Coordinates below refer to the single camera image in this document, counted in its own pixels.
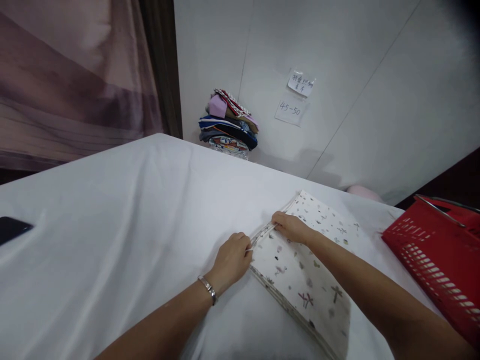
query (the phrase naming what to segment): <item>handwritten note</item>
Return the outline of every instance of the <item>handwritten note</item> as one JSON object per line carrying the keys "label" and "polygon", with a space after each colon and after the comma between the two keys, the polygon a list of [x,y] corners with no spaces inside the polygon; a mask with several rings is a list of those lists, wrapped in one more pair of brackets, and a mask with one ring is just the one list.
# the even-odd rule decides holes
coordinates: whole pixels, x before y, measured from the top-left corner
{"label": "handwritten note", "polygon": [[288,87],[297,93],[308,97],[314,87],[315,78],[309,76],[307,73],[293,70],[288,80]]}
{"label": "handwritten note", "polygon": [[276,108],[275,118],[299,127],[307,105],[308,102],[286,93]]}

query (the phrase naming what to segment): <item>red plastic basket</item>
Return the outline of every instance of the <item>red plastic basket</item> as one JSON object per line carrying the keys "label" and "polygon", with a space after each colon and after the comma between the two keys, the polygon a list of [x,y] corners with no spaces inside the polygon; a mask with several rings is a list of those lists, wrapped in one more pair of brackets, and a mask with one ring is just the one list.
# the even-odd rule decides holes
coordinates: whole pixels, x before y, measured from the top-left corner
{"label": "red plastic basket", "polygon": [[480,211],[416,195],[382,239],[453,328],[479,349]]}

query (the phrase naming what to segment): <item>brown curtain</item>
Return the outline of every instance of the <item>brown curtain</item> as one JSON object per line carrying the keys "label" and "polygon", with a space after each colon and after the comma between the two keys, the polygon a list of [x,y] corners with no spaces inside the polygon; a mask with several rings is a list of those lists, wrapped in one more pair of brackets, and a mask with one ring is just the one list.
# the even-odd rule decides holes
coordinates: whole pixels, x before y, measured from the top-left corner
{"label": "brown curtain", "polygon": [[137,0],[3,0],[0,29],[0,169],[164,132]]}
{"label": "brown curtain", "polygon": [[173,0],[139,0],[163,130],[183,138]]}

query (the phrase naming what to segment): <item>bracelet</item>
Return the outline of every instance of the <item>bracelet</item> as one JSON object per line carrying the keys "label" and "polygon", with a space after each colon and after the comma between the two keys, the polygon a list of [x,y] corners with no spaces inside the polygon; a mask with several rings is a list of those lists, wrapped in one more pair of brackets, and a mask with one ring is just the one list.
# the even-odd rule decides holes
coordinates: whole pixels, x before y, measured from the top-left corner
{"label": "bracelet", "polygon": [[213,305],[214,306],[216,303],[217,303],[217,295],[215,295],[215,290],[214,288],[212,287],[212,285],[210,285],[210,283],[202,276],[200,275],[198,277],[198,280],[201,281],[201,283],[203,285],[205,285],[206,289],[208,290],[208,292],[210,293],[211,295],[211,299],[213,300]]}

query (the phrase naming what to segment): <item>black phone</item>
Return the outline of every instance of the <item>black phone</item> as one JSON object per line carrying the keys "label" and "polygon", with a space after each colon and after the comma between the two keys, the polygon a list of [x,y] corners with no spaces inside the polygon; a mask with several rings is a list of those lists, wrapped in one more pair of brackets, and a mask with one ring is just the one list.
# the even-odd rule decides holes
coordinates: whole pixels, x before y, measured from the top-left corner
{"label": "black phone", "polygon": [[33,225],[11,217],[0,217],[0,246],[33,229]]}

